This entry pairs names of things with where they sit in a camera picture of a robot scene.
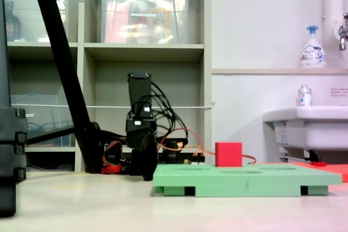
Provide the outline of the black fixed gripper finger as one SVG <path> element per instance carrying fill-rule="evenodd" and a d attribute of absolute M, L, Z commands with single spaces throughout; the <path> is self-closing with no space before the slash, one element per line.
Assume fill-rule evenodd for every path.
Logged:
<path fill-rule="evenodd" d="M 152 180 L 151 161 L 148 159 L 150 152 L 146 149 L 139 151 L 133 149 L 132 151 L 132 163 L 135 169 L 142 175 L 144 181 Z"/>

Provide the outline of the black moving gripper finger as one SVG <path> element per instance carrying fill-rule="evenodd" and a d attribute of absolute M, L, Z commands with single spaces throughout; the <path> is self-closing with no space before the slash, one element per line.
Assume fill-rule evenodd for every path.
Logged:
<path fill-rule="evenodd" d="M 151 135 L 148 142 L 148 179 L 153 179 L 153 174 L 158 164 L 157 138 Z"/>

